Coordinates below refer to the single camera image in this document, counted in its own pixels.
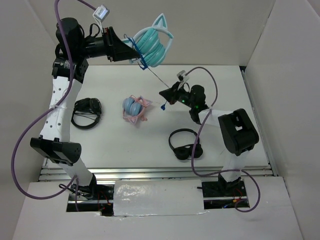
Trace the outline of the teal cat ear headphones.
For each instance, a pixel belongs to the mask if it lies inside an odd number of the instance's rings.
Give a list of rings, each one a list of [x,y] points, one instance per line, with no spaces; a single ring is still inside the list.
[[[168,41],[166,45],[161,43],[160,33],[167,35]],[[174,36],[168,30],[167,19],[161,13],[151,26],[140,30],[133,37],[124,35],[121,41],[138,52],[138,57],[131,58],[129,62],[131,64],[138,63],[140,68],[145,70],[147,68],[155,68],[164,61],[173,39]]]

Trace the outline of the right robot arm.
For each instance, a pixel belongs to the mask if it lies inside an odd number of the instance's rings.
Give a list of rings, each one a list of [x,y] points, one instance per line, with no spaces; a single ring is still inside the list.
[[[218,175],[218,191],[223,196],[230,195],[239,185],[241,172],[249,152],[259,142],[258,132],[243,108],[234,111],[214,110],[206,104],[205,88],[194,85],[185,90],[184,85],[176,82],[172,87],[159,92],[170,105],[180,102],[190,108],[191,119],[200,125],[218,127],[228,151],[227,160]]]

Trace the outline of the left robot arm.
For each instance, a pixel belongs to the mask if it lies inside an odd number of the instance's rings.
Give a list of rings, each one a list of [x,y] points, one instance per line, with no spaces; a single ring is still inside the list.
[[[91,200],[99,191],[96,177],[81,160],[81,144],[70,141],[74,105],[89,66],[87,60],[106,56],[111,62],[118,62],[139,54],[126,45],[111,26],[102,30],[100,37],[85,36],[83,28],[72,17],[63,18],[56,27],[58,45],[52,65],[49,112],[39,136],[31,138],[30,146],[71,178],[77,177],[81,195]]]

